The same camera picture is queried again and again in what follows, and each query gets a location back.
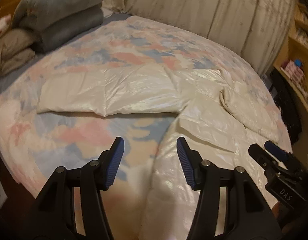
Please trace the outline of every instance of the pastel bedspread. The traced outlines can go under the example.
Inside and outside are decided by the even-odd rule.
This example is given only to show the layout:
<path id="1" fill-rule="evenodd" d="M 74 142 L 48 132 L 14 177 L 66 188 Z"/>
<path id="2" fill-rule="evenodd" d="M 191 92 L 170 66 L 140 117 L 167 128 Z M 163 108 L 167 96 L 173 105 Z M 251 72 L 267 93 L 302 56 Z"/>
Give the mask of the pastel bedspread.
<path id="1" fill-rule="evenodd" d="M 225 69 L 234 81 L 245 83 L 250 96 L 269 113 L 280 114 L 256 72 L 235 53 L 196 34 L 136 16 L 102 26 L 29 68 L 0 95 L 3 160 L 15 180 L 37 196 L 56 167 L 81 167 L 122 136 L 125 153 L 116 180 L 102 192 L 115 239 L 138 238 L 158 146 L 176 115 L 37 114 L 36 106 L 42 85 L 52 75 L 147 63 L 171 70 Z M 279 145 L 291 151 L 281 118 L 277 127 Z M 82 232 L 82 221 L 77 226 Z"/>

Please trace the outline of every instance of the bed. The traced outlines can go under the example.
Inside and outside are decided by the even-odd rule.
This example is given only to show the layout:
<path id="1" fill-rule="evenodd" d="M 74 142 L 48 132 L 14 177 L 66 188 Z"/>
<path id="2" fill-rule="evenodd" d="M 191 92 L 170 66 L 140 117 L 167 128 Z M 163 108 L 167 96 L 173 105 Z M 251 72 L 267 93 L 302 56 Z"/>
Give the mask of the bed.
<path id="1" fill-rule="evenodd" d="M 102 192 L 114 238 L 185 239 L 197 195 L 193 195 L 188 212 L 177 214 L 178 219 L 173 220 L 173 225 L 167 225 L 167 232 L 151 236 L 151 229 L 154 231 L 157 227 L 149 228 L 149 222 L 157 222 L 160 216 L 152 219 L 147 218 L 148 213 L 144 214 L 149 206 L 147 196 L 153 190 L 153 169 L 155 171 L 164 159 L 158 161 L 158 156 L 166 154 L 162 151 L 169 143 L 166 132 L 175 135 L 176 114 L 117 114 L 104 118 L 94 113 L 36 112 L 41 87 L 53 75 L 145 63 L 159 64 L 171 70 L 226 70 L 233 80 L 246 84 L 251 98 L 279 117 L 276 123 L 278 144 L 291 151 L 280 112 L 246 61 L 196 34 L 133 16 L 85 33 L 33 65 L 24 66 L 0 80 L 1 157 L 14 179 L 36 197 L 56 167 L 81 167 L 109 149 L 116 136 L 121 136 L 125 140 L 125 152 L 116 180 L 109 191 Z M 266 138 L 250 132 L 249 140 L 261 145 Z M 244 159 L 243 153 L 236 156 L 233 165 L 244 163 Z M 254 181 L 259 181 L 259 188 L 272 206 L 275 200 L 264 190 L 261 169 L 255 168 L 254 173 Z M 78 189 L 75 203 L 77 228 L 83 233 Z M 181 222 L 178 226 L 179 219 L 184 217 L 187 224 Z"/>

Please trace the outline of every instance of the beige curtain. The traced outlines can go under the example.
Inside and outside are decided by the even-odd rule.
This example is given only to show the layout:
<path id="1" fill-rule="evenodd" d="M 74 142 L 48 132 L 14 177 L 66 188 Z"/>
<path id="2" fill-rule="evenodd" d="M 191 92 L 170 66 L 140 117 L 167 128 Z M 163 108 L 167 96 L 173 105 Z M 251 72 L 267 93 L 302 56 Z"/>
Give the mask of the beige curtain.
<path id="1" fill-rule="evenodd" d="M 296 0 L 105 0 L 103 5 L 173 25 L 240 55 L 262 75 L 287 34 Z"/>

